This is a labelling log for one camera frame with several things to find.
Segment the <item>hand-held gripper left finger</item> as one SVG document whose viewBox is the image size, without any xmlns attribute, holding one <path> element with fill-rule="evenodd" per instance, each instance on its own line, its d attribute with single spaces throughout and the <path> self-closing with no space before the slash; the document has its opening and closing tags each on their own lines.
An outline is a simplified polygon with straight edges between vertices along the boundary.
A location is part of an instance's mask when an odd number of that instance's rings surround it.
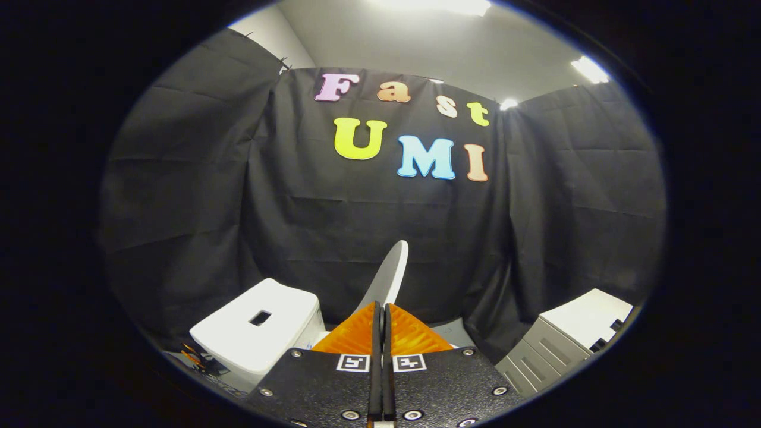
<svg viewBox="0 0 761 428">
<path fill-rule="evenodd" d="M 246 398 L 296 427 L 370 427 L 383 418 L 382 308 L 367 304 L 312 349 L 292 347 Z"/>
</svg>

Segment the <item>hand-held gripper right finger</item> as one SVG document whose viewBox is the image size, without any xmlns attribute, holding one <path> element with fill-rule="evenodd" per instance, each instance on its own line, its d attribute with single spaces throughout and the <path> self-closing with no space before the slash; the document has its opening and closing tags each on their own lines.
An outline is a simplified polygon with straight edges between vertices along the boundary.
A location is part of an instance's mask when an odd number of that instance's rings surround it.
<svg viewBox="0 0 761 428">
<path fill-rule="evenodd" d="M 524 400 L 476 347 L 454 347 L 394 304 L 384 307 L 383 419 L 393 427 L 466 427 Z"/>
</svg>

